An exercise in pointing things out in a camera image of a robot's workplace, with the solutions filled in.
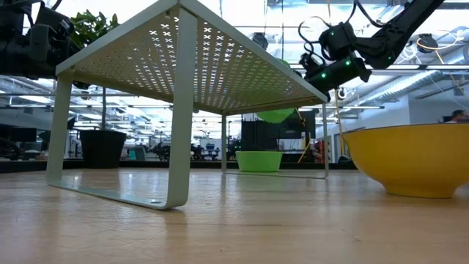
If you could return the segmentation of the yellow ceramic bowl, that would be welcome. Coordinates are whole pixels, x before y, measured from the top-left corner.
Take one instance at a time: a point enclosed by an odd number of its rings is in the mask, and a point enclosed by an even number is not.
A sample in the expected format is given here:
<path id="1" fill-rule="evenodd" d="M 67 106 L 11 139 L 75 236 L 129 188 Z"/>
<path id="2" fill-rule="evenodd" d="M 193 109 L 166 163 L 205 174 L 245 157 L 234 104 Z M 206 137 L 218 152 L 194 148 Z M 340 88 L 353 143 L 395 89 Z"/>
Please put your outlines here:
<path id="1" fill-rule="evenodd" d="M 451 198 L 469 184 L 469 123 L 370 128 L 343 138 L 358 170 L 389 194 Z"/>

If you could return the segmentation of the green leafy plant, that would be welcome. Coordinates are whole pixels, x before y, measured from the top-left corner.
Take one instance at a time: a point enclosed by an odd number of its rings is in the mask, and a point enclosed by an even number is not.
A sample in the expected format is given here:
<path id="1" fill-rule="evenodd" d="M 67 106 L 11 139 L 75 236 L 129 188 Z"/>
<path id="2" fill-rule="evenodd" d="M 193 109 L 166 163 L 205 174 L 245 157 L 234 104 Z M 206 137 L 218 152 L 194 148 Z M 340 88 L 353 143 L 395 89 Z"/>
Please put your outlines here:
<path id="1" fill-rule="evenodd" d="M 89 10 L 77 12 L 76 16 L 70 20 L 74 25 L 72 40 L 80 48 L 87 47 L 119 26 L 116 14 L 113 14 L 109 20 L 103 13 L 99 12 L 98 15 L 93 15 Z"/>

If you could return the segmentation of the black ceiling device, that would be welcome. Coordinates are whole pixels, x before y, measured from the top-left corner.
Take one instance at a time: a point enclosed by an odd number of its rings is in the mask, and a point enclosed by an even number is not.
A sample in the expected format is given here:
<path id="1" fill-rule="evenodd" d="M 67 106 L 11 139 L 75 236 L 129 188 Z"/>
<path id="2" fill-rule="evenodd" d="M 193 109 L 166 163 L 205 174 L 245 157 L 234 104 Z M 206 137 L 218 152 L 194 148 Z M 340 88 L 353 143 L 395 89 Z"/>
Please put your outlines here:
<path id="1" fill-rule="evenodd" d="M 263 50 L 267 50 L 267 47 L 269 45 L 267 38 L 265 37 L 264 32 L 254 32 L 254 35 L 252 37 L 252 41 L 259 45 Z"/>

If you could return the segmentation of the black monitor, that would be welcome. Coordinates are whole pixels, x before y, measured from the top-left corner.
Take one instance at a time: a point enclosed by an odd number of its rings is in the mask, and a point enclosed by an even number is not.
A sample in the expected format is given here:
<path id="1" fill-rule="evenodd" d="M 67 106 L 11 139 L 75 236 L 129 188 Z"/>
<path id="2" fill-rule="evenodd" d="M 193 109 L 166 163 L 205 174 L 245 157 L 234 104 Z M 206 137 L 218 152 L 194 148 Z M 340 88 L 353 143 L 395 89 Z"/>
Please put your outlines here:
<path id="1" fill-rule="evenodd" d="M 10 129 L 9 140 L 11 142 L 35 142 L 37 139 L 36 128 L 19 128 Z"/>

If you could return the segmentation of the black panel screens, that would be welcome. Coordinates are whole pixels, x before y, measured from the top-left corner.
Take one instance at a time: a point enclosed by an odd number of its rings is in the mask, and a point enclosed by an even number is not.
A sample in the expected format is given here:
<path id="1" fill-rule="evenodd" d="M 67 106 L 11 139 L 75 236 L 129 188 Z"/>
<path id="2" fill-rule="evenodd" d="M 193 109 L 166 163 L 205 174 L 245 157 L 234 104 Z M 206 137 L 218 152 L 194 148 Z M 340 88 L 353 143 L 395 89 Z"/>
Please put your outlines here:
<path id="1" fill-rule="evenodd" d="M 297 111 L 280 122 L 268 122 L 259 117 L 241 122 L 241 150 L 280 150 L 282 139 L 310 139 L 316 137 L 317 110 Z"/>

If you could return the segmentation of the pale green perforated metal shelf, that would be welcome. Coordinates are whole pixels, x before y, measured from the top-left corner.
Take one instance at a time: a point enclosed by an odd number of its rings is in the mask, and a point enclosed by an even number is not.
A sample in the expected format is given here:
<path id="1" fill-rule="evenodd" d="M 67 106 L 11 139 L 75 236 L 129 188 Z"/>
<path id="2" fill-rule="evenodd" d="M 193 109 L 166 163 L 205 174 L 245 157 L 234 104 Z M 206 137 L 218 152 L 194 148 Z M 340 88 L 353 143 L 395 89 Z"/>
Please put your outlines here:
<path id="1" fill-rule="evenodd" d="M 56 68 L 48 185 L 167 210 L 188 200 L 192 114 L 230 115 L 325 105 L 327 98 L 198 0 L 157 0 Z M 173 106 L 166 198 L 157 201 L 63 181 L 74 81 Z"/>

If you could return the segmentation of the black plant pot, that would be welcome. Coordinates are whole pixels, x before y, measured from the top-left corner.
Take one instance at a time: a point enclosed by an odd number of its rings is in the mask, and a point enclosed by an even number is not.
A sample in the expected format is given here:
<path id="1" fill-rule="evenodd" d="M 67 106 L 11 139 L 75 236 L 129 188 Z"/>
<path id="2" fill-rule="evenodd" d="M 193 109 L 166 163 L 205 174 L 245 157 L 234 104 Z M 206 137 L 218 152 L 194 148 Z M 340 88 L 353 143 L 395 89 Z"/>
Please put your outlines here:
<path id="1" fill-rule="evenodd" d="M 119 131 L 80 131 L 84 166 L 89 169 L 115 169 L 119 166 L 126 134 Z"/>

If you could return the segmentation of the person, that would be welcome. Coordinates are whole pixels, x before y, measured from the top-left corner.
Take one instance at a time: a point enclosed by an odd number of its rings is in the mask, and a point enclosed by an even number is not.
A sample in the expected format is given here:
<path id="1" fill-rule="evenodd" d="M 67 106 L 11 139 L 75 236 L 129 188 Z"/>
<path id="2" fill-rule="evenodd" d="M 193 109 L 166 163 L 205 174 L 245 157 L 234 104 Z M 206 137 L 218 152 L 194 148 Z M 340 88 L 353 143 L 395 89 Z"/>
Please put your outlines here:
<path id="1" fill-rule="evenodd" d="M 443 118 L 444 123 L 464 123 L 469 122 L 469 114 L 461 109 L 457 109 L 451 113 L 451 116 Z"/>

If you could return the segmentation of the black table edge rail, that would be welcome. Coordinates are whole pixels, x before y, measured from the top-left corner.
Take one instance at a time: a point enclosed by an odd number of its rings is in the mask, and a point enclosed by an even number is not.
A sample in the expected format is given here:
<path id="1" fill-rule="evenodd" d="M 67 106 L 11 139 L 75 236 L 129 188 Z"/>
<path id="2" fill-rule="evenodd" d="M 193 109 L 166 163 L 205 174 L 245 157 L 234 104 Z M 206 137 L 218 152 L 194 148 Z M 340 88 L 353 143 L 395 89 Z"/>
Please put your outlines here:
<path id="1" fill-rule="evenodd" d="M 220 169 L 220 161 L 192 161 L 192 169 Z M 34 172 L 45 171 L 47 161 L 0 161 L 0 174 L 14 172 Z M 168 169 L 168 161 L 120 161 L 121 168 L 159 168 Z M 85 163 L 82 160 L 65 160 L 63 169 L 84 169 Z M 293 163 L 285 162 L 280 164 L 280 169 L 324 169 L 323 164 L 315 163 Z M 329 164 L 331 170 L 357 170 L 354 163 Z"/>

